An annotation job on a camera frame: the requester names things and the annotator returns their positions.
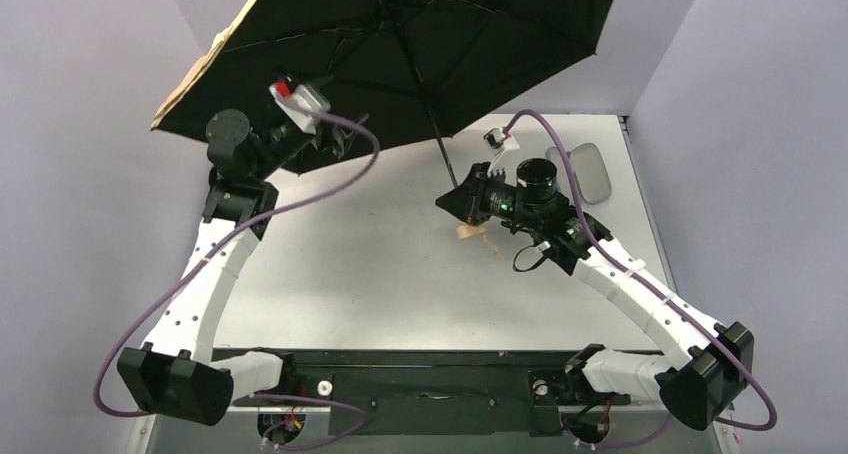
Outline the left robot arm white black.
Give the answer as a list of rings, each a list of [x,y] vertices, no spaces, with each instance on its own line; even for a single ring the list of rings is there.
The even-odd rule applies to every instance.
[[[324,200],[360,180],[381,150],[359,121],[296,109],[266,131],[236,109],[214,114],[205,127],[212,162],[209,191],[194,251],[177,282],[133,324],[161,315],[138,347],[124,340],[106,361],[115,366],[136,408],[125,417],[162,415],[215,425],[239,399],[280,386],[288,360],[274,350],[250,350],[216,361],[213,341],[241,271],[276,215]],[[372,146],[366,165],[341,184],[278,206],[268,176],[310,148],[344,152],[356,137]]]

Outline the beige umbrella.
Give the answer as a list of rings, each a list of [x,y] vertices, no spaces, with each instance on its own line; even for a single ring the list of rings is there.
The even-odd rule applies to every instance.
[[[166,98],[152,126],[207,142],[225,109],[266,131],[268,87],[314,86],[384,149],[463,130],[597,51],[614,0],[247,0]],[[356,137],[344,160],[368,155]],[[280,168],[304,174],[339,163]]]

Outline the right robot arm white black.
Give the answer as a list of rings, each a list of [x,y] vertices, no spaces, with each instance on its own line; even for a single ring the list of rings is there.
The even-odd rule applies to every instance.
[[[659,348],[633,354],[592,344],[565,367],[577,396],[626,395],[660,402],[685,426],[703,431],[746,389],[753,364],[752,333],[701,313],[663,286],[591,216],[580,218],[561,193],[556,166],[541,158],[519,164],[510,185],[503,170],[472,165],[464,181],[435,200],[469,226],[492,218],[529,235],[544,260],[593,288]]]

